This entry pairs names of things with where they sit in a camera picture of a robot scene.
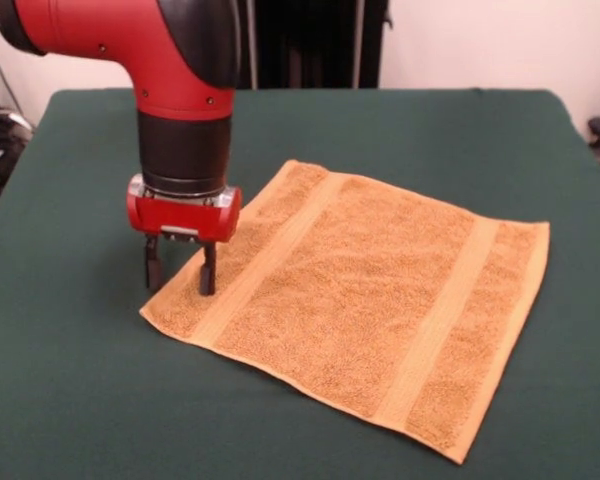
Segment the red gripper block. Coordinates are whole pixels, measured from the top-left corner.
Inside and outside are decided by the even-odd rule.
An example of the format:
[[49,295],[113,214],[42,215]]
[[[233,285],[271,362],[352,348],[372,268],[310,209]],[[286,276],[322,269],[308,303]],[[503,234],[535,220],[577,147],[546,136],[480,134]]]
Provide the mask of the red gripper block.
[[141,174],[134,175],[126,193],[131,227],[145,236],[145,282],[148,290],[162,285],[158,237],[194,238],[201,245],[204,261],[200,267],[199,294],[216,290],[216,244],[228,242],[236,231],[242,207],[242,192],[233,186],[217,195],[197,198],[167,197],[148,189]]

